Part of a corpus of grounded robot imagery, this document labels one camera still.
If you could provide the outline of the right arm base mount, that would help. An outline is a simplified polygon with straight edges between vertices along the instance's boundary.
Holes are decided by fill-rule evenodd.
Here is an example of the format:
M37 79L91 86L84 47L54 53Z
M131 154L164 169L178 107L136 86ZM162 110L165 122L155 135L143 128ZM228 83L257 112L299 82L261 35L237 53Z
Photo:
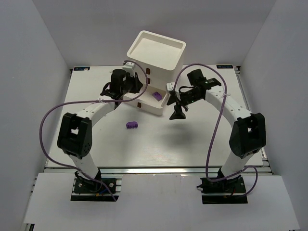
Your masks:
M202 194L204 205L247 204L246 188L243 177L231 180L210 182L207 178L200 178L201 184L196 188Z

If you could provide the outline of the purple rectangular lego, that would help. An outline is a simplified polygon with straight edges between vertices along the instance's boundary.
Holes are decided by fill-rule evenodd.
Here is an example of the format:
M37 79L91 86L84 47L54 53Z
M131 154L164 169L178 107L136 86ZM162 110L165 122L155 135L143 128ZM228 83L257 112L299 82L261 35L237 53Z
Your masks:
M154 92L152 94L152 96L157 100L157 101L161 101L162 100L162 95L159 92Z

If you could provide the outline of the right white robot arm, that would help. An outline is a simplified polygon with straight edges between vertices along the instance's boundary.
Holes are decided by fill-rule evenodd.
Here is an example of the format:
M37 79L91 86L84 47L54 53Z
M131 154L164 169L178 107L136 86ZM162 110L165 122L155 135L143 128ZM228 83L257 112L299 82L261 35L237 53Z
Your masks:
M225 82L206 79L201 69L191 71L187 77L190 85L185 92L174 82L166 85L170 95L167 104L174 106L169 119L185 119L188 106L199 100L205 100L219 110L218 117L224 117L232 130L229 139L231 153L220 168L218 179L234 179L243 172L248 160L266 145L265 118L261 113L254 114L240 106L227 94Z

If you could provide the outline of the white bottom drawer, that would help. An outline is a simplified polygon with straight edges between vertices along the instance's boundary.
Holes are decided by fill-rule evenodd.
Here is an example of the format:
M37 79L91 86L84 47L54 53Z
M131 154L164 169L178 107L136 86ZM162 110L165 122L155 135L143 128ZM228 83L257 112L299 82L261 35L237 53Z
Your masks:
M152 96L154 92L159 92L162 95L163 98L161 101L157 101ZM168 100L168 97L169 95L165 90L148 86L143 95L133 101L126 102L126 104L139 108L148 113L154 114L156 116L162 116L163 109Z

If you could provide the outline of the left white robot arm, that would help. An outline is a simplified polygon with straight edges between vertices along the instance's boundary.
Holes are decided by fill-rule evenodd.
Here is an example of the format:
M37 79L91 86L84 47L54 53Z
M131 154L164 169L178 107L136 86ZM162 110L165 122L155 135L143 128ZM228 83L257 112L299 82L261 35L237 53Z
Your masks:
M82 178L100 179L99 169L90 155L92 128L122 103L125 94L139 93L142 87L137 72L115 69L112 71L110 82L103 87L101 100L78 113L64 114L57 146L72 159L78 168L77 175Z

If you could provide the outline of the purple rounded lego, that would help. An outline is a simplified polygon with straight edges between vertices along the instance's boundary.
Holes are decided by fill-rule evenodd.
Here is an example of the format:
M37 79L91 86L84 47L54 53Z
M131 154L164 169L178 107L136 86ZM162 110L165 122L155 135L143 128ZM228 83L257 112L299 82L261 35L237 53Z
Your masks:
M133 129L137 127L138 127L138 123L136 121L131 121L126 124L127 129Z

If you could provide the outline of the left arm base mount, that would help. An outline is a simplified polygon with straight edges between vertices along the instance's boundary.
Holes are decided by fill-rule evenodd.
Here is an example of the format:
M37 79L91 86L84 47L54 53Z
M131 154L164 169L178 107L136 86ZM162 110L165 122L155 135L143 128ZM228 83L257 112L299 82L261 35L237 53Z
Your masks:
M115 202L121 192L120 178L101 178L106 185L101 185L90 179L85 179L75 172L75 179L71 193L71 201L79 202Z

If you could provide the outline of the white drawer cabinet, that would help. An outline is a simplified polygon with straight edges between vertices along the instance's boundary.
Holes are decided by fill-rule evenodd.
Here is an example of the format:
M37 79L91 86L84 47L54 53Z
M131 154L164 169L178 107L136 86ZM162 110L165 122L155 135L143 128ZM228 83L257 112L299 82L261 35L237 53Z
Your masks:
M181 40L141 31L127 52L127 57L148 72L150 87L165 90L184 64L186 43Z

